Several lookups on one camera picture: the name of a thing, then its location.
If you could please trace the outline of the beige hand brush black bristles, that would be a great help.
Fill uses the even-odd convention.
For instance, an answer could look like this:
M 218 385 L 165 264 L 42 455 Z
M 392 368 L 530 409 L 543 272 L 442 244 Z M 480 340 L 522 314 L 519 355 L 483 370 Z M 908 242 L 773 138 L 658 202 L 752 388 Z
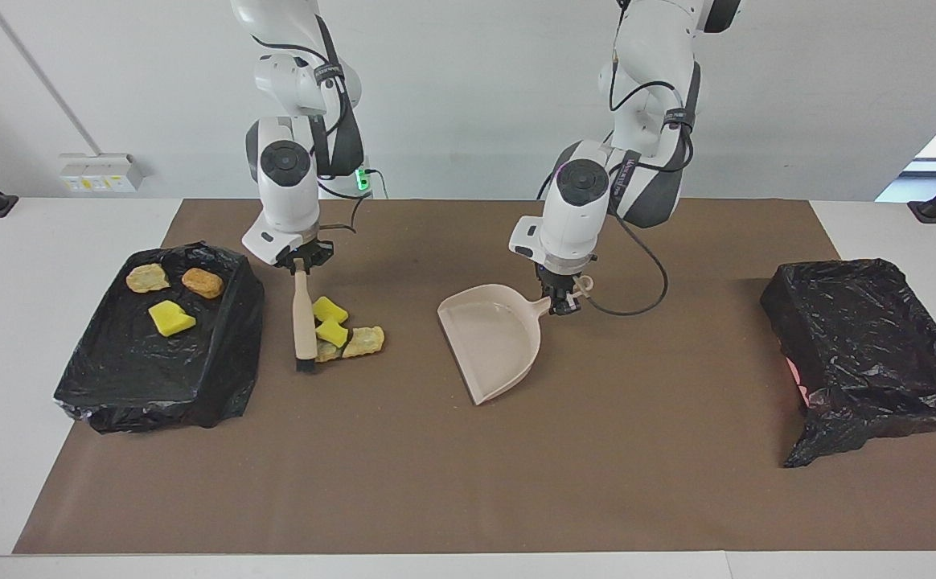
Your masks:
M 293 300 L 291 306 L 296 370 L 314 373 L 317 358 L 316 318 L 311 305 L 303 261 L 294 262 Z

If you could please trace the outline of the beige plastic dustpan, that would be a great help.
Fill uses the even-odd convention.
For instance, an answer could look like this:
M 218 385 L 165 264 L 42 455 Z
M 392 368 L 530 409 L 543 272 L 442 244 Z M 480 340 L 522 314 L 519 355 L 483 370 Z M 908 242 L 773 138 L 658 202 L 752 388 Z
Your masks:
M 440 326 L 473 404 L 498 398 L 529 374 L 542 342 L 540 320 L 553 304 L 507 285 L 470 287 L 440 303 Z

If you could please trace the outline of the brown nugget shaped toy food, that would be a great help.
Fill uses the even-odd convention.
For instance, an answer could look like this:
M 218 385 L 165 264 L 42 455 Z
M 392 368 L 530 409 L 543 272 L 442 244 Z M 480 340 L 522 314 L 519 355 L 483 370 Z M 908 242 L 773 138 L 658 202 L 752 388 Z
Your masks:
M 190 292 L 207 300 L 221 297 L 225 287 L 225 283 L 220 276 L 199 268 L 189 268 L 182 275 L 182 283 Z

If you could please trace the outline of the yellow sponge with green side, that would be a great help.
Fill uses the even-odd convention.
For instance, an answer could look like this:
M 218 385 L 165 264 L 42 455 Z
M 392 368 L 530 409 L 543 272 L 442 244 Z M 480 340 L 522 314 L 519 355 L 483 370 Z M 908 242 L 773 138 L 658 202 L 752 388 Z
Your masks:
M 189 315 L 179 304 L 170 300 L 154 304 L 147 312 L 157 332 L 166 338 L 185 332 L 197 323 L 196 318 Z

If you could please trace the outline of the tan striped bread piece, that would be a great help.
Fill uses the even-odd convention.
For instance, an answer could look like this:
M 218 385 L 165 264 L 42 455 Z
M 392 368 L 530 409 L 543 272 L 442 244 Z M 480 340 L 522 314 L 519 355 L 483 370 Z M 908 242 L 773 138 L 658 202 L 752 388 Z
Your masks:
M 170 287 L 166 270 L 157 263 L 137 266 L 126 275 L 125 283 L 136 294 L 160 292 Z

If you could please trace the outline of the black trash bag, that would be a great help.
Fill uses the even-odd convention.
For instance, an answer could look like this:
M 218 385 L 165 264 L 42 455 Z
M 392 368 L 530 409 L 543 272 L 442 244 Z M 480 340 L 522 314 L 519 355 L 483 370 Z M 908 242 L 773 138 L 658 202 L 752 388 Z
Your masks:
M 891 261 L 781 265 L 761 305 L 809 392 L 785 468 L 936 432 L 936 322 Z
M 157 263 L 169 289 L 136 294 L 125 278 Z M 220 276 L 224 293 L 207 300 L 182 283 L 189 268 Z M 147 310 L 170 300 L 197 323 L 162 337 Z M 257 381 L 265 287 L 244 254 L 203 242 L 131 254 L 82 334 L 55 402 L 98 433 L 148 432 L 170 426 L 213 428 L 240 417 Z

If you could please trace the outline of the brown paper table mat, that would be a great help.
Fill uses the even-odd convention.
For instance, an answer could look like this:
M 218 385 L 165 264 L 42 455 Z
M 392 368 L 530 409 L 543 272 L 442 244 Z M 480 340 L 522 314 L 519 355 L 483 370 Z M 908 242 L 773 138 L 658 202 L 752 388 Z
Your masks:
M 466 392 L 436 310 L 535 296 L 507 238 L 534 203 L 375 201 L 311 275 L 384 350 L 296 371 L 292 281 L 265 286 L 258 381 L 214 429 L 74 425 L 15 553 L 936 550 L 936 433 L 782 462 L 798 389 L 759 304 L 836 258 L 807 202 L 684 200 L 643 233 L 671 278 L 638 318 L 546 318 L 526 378 Z

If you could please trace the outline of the white wall socket panel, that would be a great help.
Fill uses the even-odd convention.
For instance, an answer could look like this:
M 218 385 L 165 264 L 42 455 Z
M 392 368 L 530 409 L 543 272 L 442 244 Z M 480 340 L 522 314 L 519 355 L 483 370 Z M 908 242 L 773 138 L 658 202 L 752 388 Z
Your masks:
M 145 180 L 131 154 L 61 154 L 61 183 L 72 194 L 137 194 Z

